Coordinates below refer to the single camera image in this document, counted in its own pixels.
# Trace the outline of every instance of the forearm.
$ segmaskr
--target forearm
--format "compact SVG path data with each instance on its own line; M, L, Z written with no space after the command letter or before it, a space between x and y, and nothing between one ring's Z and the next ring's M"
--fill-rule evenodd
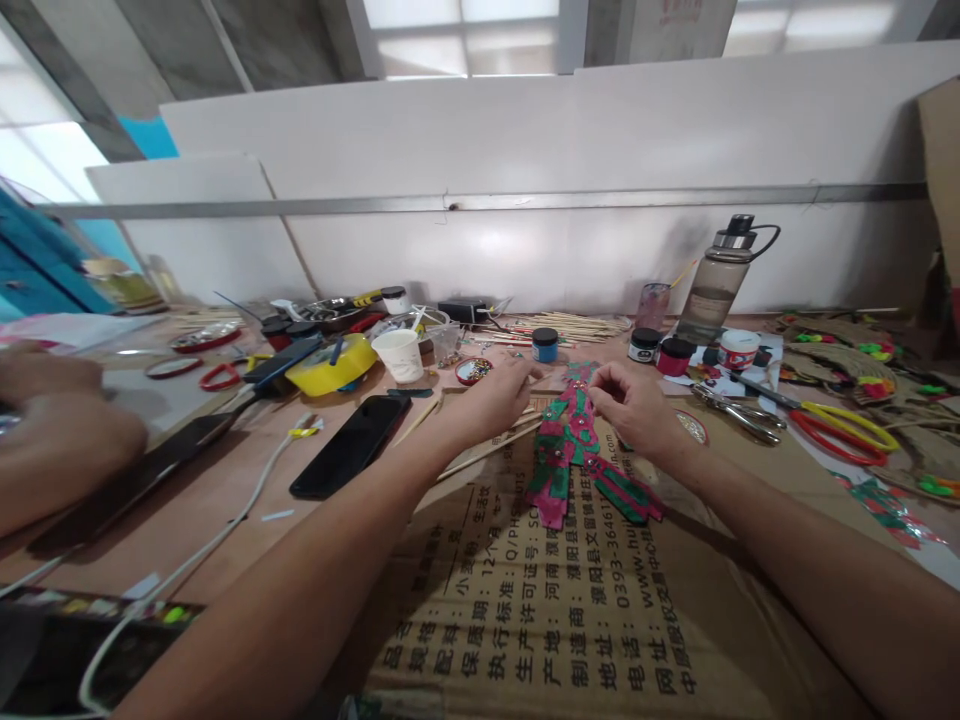
M0 536L77 502L142 452L146 432L90 394L34 398L0 439Z
M884 715L955 711L956 591L706 448L658 465L711 507Z
M442 417L388 449L244 573L114 717L283 718L301 708L417 504L463 449Z

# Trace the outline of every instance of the white container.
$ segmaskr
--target white container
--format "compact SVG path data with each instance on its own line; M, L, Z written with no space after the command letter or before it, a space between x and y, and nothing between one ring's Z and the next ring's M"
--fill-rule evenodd
M760 336L749 330L727 330L720 338L717 359L730 370L745 370L753 365L760 348Z
M393 330L370 343L387 370L398 383L415 382L423 377L420 339L413 330Z
M403 313L413 310L410 304L410 296L402 285L393 285L380 290L380 296L383 298L383 304L387 312L391 315L403 315Z

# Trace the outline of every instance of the black lid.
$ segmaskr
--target black lid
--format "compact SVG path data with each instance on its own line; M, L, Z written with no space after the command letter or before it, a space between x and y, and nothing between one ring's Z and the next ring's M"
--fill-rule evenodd
M289 320L281 320L280 318L267 318L267 321L265 321L263 326L260 328L260 334L264 337L283 335L287 332L288 327L290 327Z
M303 333L319 332L319 330L320 323L304 320L303 322L291 323L287 328L287 335L302 335Z
M537 328L532 335L537 345L556 345L560 340L560 335L553 328Z
M656 345L660 342L663 333L653 328L635 328L630 335L630 342L634 345Z
M696 345L678 337L667 338L660 344L660 352L681 360L691 357L696 351Z
M745 235L753 225L753 215L734 215L727 225L728 235Z

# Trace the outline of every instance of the window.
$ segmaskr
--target window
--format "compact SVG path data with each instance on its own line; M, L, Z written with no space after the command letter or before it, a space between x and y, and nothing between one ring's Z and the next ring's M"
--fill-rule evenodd
M563 71L560 0L353 0L348 7L364 69L373 77L410 80ZM571 20L582 20L582 58L586 13Z
M928 0L740 0L723 56L915 40L931 7Z
M84 168L106 165L59 92L0 19L0 176L30 202L99 202Z

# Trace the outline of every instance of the water bottle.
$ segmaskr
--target water bottle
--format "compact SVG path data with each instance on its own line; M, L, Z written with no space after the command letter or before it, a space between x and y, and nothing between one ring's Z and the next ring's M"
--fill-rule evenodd
M762 228L774 228L773 237L759 252L752 253L750 248L757 239L754 231ZM677 337L697 345L709 345L719 337L750 263L769 250L779 236L778 225L753 225L753 215L730 218L700 261L680 315Z

